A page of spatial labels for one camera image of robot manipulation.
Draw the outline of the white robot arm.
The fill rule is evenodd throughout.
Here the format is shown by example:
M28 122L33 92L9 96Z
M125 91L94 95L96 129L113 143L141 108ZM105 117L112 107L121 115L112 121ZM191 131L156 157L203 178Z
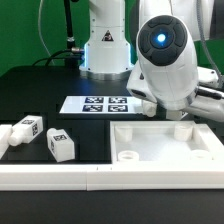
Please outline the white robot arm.
M198 65L194 43L214 36L217 0L137 0L130 25L137 61L124 37L125 0L88 0L90 38L82 75L98 80L128 76L127 90L174 112L224 122L224 93L217 67Z

